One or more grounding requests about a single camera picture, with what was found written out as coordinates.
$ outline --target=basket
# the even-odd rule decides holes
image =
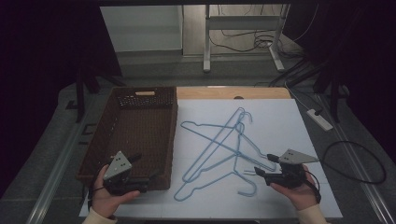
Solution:
[[[96,126],[77,180],[89,186],[97,171],[121,151],[127,158],[141,153],[133,163],[131,178],[159,173],[148,190],[169,189],[177,123],[176,87],[114,88]]]

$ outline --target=floor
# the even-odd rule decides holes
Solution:
[[[217,57],[212,58],[212,70],[210,74],[203,72],[202,56],[199,56],[200,44],[188,44],[191,49],[185,48],[185,56],[174,52],[158,53],[119,53],[120,67],[124,81],[129,86],[249,86],[266,87],[268,83],[280,74],[275,70],[268,51],[260,51],[254,55],[246,54],[223,54],[221,51],[214,53]],[[247,47],[248,44],[240,44],[235,48]],[[291,68],[299,62],[299,59],[282,58],[286,68]],[[81,125],[75,123],[77,112],[74,109],[66,109],[70,101],[76,100],[75,86],[71,85],[63,89],[59,94],[59,104],[52,117],[47,130],[42,135],[35,147],[30,159],[25,163],[18,176],[12,182],[7,192],[0,201],[0,215],[4,223],[26,223],[31,217],[32,209],[40,198],[40,194],[47,186],[50,172],[59,162],[60,154],[69,151],[70,157],[65,170],[61,171],[57,178],[59,185],[54,185],[54,194],[50,195],[48,210],[43,211],[43,223],[80,223],[83,218],[78,217],[82,195],[81,184],[75,179],[78,167],[85,154],[87,143],[91,134],[82,134],[86,124],[95,123],[101,116],[101,111],[106,103],[106,97],[113,84],[98,78],[101,90],[98,94],[85,93],[87,115]],[[375,141],[364,126],[356,119],[347,106],[345,100],[339,101],[339,123],[332,121],[326,108],[328,108],[328,94],[317,95],[312,92],[312,84],[315,78],[308,79],[291,92],[301,102],[298,104],[305,126],[311,137],[312,143],[318,153],[323,156],[326,147],[338,140],[350,140],[357,142],[372,151],[385,166],[388,178],[385,183],[370,187],[374,188],[379,201],[385,203],[392,217],[396,211],[396,166],[388,157],[387,153]],[[336,131],[323,132],[320,127],[309,118],[306,108],[325,108],[322,116],[330,121]],[[359,161],[365,167],[365,171],[372,179],[377,179],[381,174],[378,165],[370,155],[363,153],[360,148],[352,148],[350,151],[358,154]],[[343,171],[354,175],[353,164],[348,158],[348,149],[337,147],[329,153],[328,162],[339,167]],[[373,208],[370,189],[367,185],[348,180],[328,167],[324,166],[326,176],[331,183],[336,201],[343,213],[343,218],[329,220],[331,223],[394,223],[381,220]],[[119,223],[144,223],[144,220],[120,220]],[[162,223],[160,221],[148,221],[148,223]],[[183,221],[180,223],[200,223],[198,221]],[[237,223],[248,224],[251,221]],[[262,220],[261,223],[296,223],[296,220]]]

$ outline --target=wall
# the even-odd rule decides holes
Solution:
[[[101,7],[116,52],[182,49],[181,6]]]

